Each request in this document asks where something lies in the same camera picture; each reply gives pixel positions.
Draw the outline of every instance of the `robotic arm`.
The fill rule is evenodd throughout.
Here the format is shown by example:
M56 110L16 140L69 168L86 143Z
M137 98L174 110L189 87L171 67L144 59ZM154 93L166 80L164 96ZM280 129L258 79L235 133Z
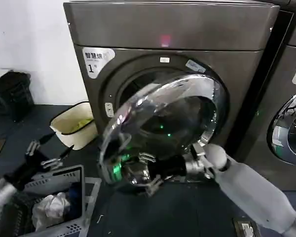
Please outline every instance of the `robotic arm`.
M286 237L296 237L296 211L283 192L249 166L229 157L220 146L209 144L203 149L195 143L193 148L197 159L186 163L187 173L195 172L191 167L198 166L259 225Z
M48 142L55 133L41 137L38 141L32 141L25 153L25 162L12 173L4 175L0 179L0 213L17 191L23 191L24 186L39 172L48 172L62 166L73 146L67 148L58 158L49 159L40 150L40 146Z
M185 160L183 156L172 153L166 159L158 156L157 148L160 148L160 143L168 144L169 137L172 136L167 133L159 136L159 142L151 147L145 140L142 143L145 153L136 152L135 155L129 155L127 147L132 147L132 141L137 143L137 136L147 139L147 132L141 132L141 129L147 123L151 125L150 119L165 119L169 114L169 110L165 108L175 103L178 103L180 108L189 108L189 101L193 98L202 98L199 100L202 103L201 109L197 113L201 118L194 122L194 110L174 110L176 117L181 115L181 118L187 119L170 126L177 129L173 134L186 136L183 139L173 139L176 144L174 149L161 148L168 152L181 149L182 153L186 153L190 147L192 160ZM220 82L204 74L170 76L169 79L156 80L147 85L118 109L104 131L100 153L104 179L119 190L146 192L151 196L171 176L201 174L214 179L220 189L259 225L286 237L296 237L296 211L284 193L249 166L229 157L222 147L208 144L215 129L223 124L226 99ZM181 125L188 127L191 124L196 125L193 130L179 130ZM196 139L189 139L189 135L197 135L200 128L201 135Z

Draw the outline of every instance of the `green led light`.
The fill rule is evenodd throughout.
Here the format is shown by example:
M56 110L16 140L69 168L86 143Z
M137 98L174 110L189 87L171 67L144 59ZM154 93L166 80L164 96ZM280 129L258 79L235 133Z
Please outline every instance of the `green led light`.
M129 158L130 158L130 155L125 154L125 155L122 156L122 161L127 161L127 160L129 160Z
M113 167L113 173L114 173L114 174L119 173L121 167L122 167L121 164L118 164L118 165L114 166L114 167Z

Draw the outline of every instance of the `white robotic arm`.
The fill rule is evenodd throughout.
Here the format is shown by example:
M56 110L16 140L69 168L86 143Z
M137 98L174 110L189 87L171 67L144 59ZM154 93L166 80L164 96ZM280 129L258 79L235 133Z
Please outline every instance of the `white robotic arm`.
M202 162L204 172L238 207L259 225L296 237L296 211L282 191L249 166L229 157L222 147L209 144L204 151L197 152L201 161L207 161Z

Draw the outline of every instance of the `washing machine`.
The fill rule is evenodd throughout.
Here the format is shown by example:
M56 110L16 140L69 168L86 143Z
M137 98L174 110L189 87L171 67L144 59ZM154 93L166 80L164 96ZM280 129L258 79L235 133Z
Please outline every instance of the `washing machine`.
M144 86L197 72L219 81L227 95L223 124L213 139L220 145L279 11L250 0L72 1L64 9L99 133Z
M271 59L267 76L260 78L263 83L255 91L255 100L246 98L247 110L242 108L237 119L238 123L248 121L249 108L257 104L248 129L244 136L234 133L228 141L236 144L230 153L234 152L238 161L282 190L296 190L296 2L292 4L290 9L283 7L286 17L282 15L275 23L274 30L278 26L277 33L284 34L277 34L278 49L270 46L276 53L274 59L266 55Z

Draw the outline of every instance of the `white wall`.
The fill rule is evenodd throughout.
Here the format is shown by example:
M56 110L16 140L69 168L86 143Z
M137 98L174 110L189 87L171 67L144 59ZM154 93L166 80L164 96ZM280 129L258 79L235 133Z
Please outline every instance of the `white wall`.
M87 100L62 0L0 0L0 67L29 72L37 104Z

